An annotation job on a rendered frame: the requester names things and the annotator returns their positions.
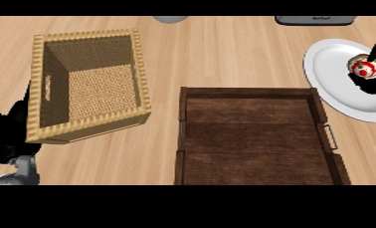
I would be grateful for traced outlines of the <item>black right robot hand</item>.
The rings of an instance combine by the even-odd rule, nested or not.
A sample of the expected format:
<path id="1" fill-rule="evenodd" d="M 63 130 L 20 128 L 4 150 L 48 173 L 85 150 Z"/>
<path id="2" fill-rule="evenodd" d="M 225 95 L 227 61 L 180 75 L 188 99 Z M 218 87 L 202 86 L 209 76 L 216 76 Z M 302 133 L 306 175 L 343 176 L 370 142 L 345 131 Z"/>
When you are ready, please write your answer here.
<path id="1" fill-rule="evenodd" d="M 373 49 L 367 55 L 368 55 L 367 61 L 373 62 L 376 60 L 376 45 L 373 46 Z M 359 90 L 365 94 L 376 95 L 376 79 L 365 80 L 349 72 L 348 72 L 348 77 L 354 85 L 359 88 Z"/>

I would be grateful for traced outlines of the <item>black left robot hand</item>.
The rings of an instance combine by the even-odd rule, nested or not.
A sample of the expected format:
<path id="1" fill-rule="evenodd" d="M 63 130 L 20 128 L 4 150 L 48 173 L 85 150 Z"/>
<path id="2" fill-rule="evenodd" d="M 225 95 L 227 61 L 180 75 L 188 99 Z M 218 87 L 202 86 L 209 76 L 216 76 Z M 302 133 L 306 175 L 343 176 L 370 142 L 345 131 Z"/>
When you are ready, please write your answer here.
<path id="1" fill-rule="evenodd" d="M 0 114 L 0 164 L 7 164 L 20 155 L 34 156 L 41 148 L 40 143 L 26 142 L 26 116 L 29 92 L 25 92 L 6 114 Z"/>

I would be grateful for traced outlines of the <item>red and white cupcake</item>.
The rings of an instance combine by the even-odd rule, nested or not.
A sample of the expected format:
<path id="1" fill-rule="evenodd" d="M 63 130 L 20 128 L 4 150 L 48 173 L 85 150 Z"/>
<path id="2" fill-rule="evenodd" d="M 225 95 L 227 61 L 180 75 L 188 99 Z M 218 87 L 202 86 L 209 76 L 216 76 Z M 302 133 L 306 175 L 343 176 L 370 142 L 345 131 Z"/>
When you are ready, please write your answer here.
<path id="1" fill-rule="evenodd" d="M 368 55 L 359 54 L 352 57 L 346 63 L 348 72 L 359 78 L 370 80 L 376 79 L 376 60 L 367 61 Z"/>

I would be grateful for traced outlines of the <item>white round plate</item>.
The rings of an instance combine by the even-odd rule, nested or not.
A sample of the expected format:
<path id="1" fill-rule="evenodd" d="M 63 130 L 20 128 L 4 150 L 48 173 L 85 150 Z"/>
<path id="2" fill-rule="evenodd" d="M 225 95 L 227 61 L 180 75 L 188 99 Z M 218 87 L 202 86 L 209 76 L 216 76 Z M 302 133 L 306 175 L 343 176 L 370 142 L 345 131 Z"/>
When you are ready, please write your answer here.
<path id="1" fill-rule="evenodd" d="M 306 49 L 302 68 L 309 86 L 324 102 L 349 117 L 376 122 L 376 95 L 359 90 L 348 77 L 348 60 L 371 51 L 343 39 L 324 39 Z"/>

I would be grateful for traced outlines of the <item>dark brown wooden tray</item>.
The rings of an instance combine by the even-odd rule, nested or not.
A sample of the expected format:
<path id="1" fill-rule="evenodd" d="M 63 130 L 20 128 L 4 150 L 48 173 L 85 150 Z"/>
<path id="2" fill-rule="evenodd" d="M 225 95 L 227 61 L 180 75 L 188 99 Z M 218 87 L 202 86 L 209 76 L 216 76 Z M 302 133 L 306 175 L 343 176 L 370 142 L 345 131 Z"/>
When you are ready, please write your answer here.
<path id="1" fill-rule="evenodd" d="M 177 185 L 348 185 L 317 90 L 181 88 Z"/>

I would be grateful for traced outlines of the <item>tan wicker basket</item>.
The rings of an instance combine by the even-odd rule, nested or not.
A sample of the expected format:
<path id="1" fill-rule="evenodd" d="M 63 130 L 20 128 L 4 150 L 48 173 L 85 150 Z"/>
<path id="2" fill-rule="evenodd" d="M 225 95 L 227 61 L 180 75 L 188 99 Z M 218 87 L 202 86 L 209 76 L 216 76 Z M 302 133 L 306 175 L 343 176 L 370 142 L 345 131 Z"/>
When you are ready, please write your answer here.
<path id="1" fill-rule="evenodd" d="M 70 143 L 143 124 L 150 114 L 138 31 L 37 35 L 26 141 Z"/>

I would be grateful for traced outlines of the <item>dark grey appliance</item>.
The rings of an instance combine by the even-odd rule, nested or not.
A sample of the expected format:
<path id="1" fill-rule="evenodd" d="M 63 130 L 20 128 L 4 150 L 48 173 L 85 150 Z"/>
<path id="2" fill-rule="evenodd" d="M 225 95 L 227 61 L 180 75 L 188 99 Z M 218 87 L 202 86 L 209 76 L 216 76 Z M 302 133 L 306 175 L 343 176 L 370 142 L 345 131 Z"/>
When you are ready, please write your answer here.
<path id="1" fill-rule="evenodd" d="M 346 26 L 355 20 L 354 16 L 275 16 L 274 21 L 287 26 Z"/>

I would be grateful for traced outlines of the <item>grey round object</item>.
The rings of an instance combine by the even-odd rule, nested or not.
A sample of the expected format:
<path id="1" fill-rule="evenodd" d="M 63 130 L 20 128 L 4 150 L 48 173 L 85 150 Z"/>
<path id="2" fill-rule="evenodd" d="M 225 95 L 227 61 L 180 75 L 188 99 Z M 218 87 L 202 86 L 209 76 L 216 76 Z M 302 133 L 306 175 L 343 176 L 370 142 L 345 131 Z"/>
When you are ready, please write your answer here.
<path id="1" fill-rule="evenodd" d="M 181 22 L 188 16 L 153 16 L 153 18 L 165 24 L 175 24 Z"/>

